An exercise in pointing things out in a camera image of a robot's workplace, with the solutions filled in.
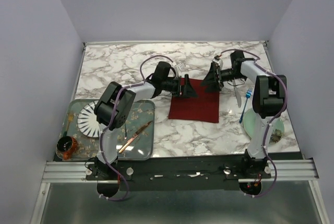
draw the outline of gray floor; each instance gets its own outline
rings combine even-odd
[[[93,184],[53,184],[42,223],[321,223],[308,182],[278,182],[267,196],[237,191],[132,192],[99,199]]]

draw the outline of red cloth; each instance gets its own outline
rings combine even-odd
[[[219,122],[219,92],[205,93],[206,87],[201,87],[201,82],[199,79],[190,79],[198,98],[172,98],[169,119]]]

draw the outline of plate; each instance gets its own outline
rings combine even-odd
[[[256,117],[256,114],[253,108],[250,108],[245,113],[244,118],[243,118],[244,129],[250,138],[252,138],[254,134],[255,117]],[[276,121],[276,124],[274,125],[269,143],[274,144],[274,143],[279,142],[283,135],[284,135],[284,123],[282,122],[281,118],[279,118]]]
[[[98,101],[93,101],[84,106],[78,115],[78,128],[87,137],[99,137],[99,122],[96,121],[94,108]]]

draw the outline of marble table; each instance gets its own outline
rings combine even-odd
[[[183,62],[183,73],[190,78],[203,79],[207,74],[212,58],[225,49],[243,49],[257,54],[259,64],[271,69],[261,42],[199,42],[199,43],[140,43],[88,45],[82,64],[76,99],[100,98],[107,85],[116,81],[122,85],[140,82],[140,64],[156,54],[171,57],[177,63]],[[144,75],[153,73],[158,61],[148,61]],[[230,68],[229,53],[223,55],[224,67]],[[245,93],[254,84],[248,79],[239,86],[242,107],[238,108],[234,89],[225,84],[220,92],[219,123],[169,120],[171,96],[159,96],[152,101],[156,105],[153,157],[228,155],[243,154],[250,142],[239,119],[245,103]],[[246,109],[252,106],[251,101]],[[276,144],[269,146],[269,152],[299,151],[298,143],[285,111],[281,116],[285,134]]]

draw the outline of fork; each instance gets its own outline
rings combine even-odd
[[[250,98],[250,96],[252,95],[252,91],[253,89],[250,87],[247,92],[246,92],[246,102],[245,102],[245,105],[244,105],[244,110],[242,110],[242,114],[241,114],[241,117],[240,117],[240,120],[239,120],[239,123],[241,124],[242,122],[242,119],[244,117],[244,113],[245,113],[245,109],[246,109],[246,105],[247,105],[247,101],[248,99]]]
[[[72,112],[72,111],[69,112],[69,113],[68,113],[68,118],[67,118],[66,131],[64,132],[63,136],[66,136],[66,135],[67,135],[67,131],[68,131],[68,128],[69,128],[70,123],[73,121],[73,117],[74,117],[73,112]]]

